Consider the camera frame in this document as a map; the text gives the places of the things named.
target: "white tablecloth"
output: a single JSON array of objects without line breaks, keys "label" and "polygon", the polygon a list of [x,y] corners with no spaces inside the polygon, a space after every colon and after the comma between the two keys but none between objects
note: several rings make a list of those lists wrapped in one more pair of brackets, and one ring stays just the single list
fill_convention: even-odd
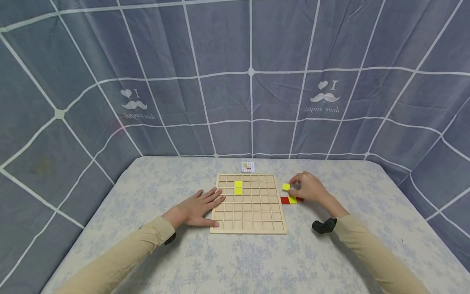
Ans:
[{"label": "white tablecloth", "polygon": [[[239,173],[242,159],[143,157],[120,177],[85,227],[44,293],[143,223],[215,185],[218,173]],[[253,159],[279,187],[299,171],[317,175],[360,216],[432,293],[470,293],[470,274],[382,168],[368,161]],[[287,235],[219,235],[182,227],[157,248],[116,293],[366,293],[378,284],[337,236],[316,235],[329,216],[311,203],[283,206]]]}]

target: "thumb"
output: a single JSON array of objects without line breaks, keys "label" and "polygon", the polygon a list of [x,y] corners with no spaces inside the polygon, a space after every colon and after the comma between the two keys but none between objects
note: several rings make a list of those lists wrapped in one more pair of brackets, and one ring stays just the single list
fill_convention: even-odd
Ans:
[{"label": "thumb", "polygon": [[287,193],[289,194],[289,196],[291,197],[299,197],[299,192],[297,190],[288,190]]},{"label": "thumb", "polygon": [[193,226],[201,226],[201,227],[218,227],[219,223],[215,220],[210,220],[207,218],[200,217],[191,224]]}]

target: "black wristband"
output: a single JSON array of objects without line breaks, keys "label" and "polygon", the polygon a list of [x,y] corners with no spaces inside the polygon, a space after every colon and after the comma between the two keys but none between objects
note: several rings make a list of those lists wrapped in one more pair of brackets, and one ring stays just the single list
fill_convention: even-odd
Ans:
[{"label": "black wristband", "polygon": [[165,245],[168,245],[170,244],[171,242],[173,242],[173,240],[176,239],[176,233],[174,233],[168,240],[165,241]]}]

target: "blue fabric backdrop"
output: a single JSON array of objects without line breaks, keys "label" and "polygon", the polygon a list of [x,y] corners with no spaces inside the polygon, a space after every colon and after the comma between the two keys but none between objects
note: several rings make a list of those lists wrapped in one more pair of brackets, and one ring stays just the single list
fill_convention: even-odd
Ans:
[{"label": "blue fabric backdrop", "polygon": [[379,163],[470,269],[470,1],[0,0],[0,291],[142,155]]}]

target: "sleeve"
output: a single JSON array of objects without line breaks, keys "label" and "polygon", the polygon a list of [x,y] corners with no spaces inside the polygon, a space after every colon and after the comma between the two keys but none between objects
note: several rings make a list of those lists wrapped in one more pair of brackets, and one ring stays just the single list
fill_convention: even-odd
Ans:
[{"label": "sleeve", "polygon": [[412,271],[358,217],[347,215],[338,218],[334,231],[372,272],[385,294],[429,293]]},{"label": "sleeve", "polygon": [[134,266],[174,233],[169,222],[157,217],[78,271],[57,293],[111,293]]}]

